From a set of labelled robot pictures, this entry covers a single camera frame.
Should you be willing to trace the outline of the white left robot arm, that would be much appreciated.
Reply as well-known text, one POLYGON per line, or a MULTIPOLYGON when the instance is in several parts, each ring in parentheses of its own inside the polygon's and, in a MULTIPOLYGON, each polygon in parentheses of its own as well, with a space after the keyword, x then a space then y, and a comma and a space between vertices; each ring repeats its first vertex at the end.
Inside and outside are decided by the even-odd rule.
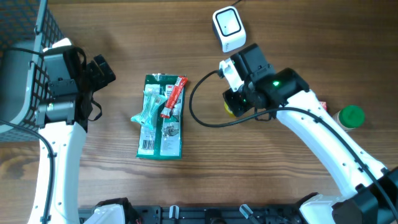
POLYGON ((87 62, 74 45, 47 48, 44 62, 50 98, 35 112, 40 159, 29 223, 79 223, 80 157, 90 114, 100 106, 93 95, 116 76, 102 55, 87 62))

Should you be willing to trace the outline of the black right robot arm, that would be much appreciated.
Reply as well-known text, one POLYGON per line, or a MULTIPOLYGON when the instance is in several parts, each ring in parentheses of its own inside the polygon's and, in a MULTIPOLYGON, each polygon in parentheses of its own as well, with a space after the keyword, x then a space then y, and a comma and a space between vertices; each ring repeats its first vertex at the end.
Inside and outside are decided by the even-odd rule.
POLYGON ((293 131, 325 166, 338 196, 315 194, 299 207, 308 223, 391 223, 397 220, 397 171, 365 152, 327 113, 308 83, 291 68, 279 72, 258 45, 223 60, 224 100, 235 116, 268 112, 293 131))

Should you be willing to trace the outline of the green lid jar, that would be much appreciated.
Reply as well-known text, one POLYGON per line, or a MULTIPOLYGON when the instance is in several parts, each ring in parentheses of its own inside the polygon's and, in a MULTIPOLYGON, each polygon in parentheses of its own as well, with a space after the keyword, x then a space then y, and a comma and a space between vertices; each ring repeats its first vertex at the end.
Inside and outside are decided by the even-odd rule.
POLYGON ((363 109, 356 105, 349 105, 332 116, 333 120, 345 131, 361 127, 365 122, 363 109))

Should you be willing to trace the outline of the green snack packet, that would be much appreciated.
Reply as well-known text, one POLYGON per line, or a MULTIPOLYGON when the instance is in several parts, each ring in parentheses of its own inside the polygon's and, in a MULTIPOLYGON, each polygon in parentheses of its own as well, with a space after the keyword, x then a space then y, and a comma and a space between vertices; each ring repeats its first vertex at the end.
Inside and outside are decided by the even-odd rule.
MULTIPOLYGON (((144 91, 165 95, 168 99, 177 78, 178 75, 167 75, 164 73, 147 74, 144 82, 144 91)), ((160 106, 157 115, 154 117, 154 129, 141 126, 136 157, 153 160, 182 158, 182 123, 185 89, 179 95, 169 119, 160 116, 166 102, 160 106)))

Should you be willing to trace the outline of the yellow Vim liquid bottle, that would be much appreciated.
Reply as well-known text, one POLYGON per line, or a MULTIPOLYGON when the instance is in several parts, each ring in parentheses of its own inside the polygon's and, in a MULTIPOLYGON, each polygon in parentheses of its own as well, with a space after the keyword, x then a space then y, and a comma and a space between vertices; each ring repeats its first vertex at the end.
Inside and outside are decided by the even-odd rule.
POLYGON ((229 106, 227 105, 226 102, 224 102, 224 109, 225 109, 225 111, 227 112, 227 114, 228 114, 230 117, 235 118, 234 113, 233 113, 232 110, 229 108, 229 106))

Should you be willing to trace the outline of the red Nescafe stick sachet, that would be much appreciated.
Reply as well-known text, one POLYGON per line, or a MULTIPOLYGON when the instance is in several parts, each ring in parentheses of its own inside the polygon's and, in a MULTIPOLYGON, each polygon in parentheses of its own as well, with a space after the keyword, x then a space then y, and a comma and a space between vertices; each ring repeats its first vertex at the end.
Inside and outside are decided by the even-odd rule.
POLYGON ((174 108, 179 95, 181 94, 185 84, 187 83, 188 79, 187 77, 184 76, 178 76, 177 81, 174 84, 174 87, 172 88, 172 92, 170 94, 170 96, 168 97, 168 100, 162 110, 162 112, 160 113, 160 116, 162 118, 170 118, 170 114, 172 109, 174 108))

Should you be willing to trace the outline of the mint green sachet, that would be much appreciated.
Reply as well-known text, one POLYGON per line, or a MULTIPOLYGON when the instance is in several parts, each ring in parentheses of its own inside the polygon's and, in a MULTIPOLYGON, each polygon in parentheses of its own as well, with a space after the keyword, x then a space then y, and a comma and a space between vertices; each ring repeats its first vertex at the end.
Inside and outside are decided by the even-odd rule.
POLYGON ((154 129, 155 115, 162 104, 167 101, 165 95, 154 93, 151 91, 144 91, 144 98, 142 111, 131 118, 132 122, 139 123, 141 126, 154 129))

